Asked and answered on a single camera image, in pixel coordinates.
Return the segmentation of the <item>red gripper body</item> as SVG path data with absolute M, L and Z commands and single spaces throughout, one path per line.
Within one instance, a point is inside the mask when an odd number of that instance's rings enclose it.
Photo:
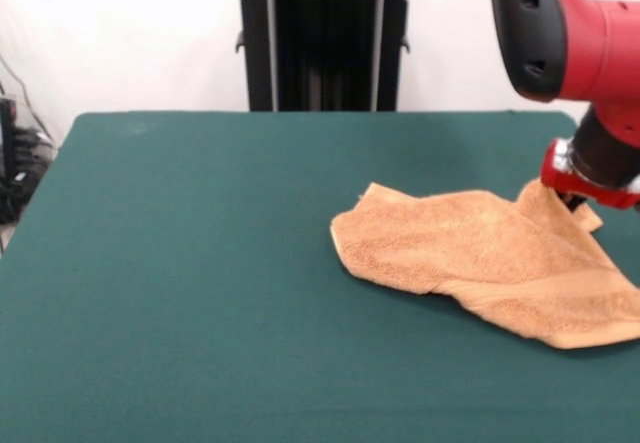
M 599 187 L 574 169 L 569 158 L 570 150 L 569 139 L 556 138 L 552 141 L 540 171 L 540 180 L 545 187 L 554 190 L 559 198 L 561 193 L 570 193 L 610 208 L 639 208 L 639 176 L 622 188 Z

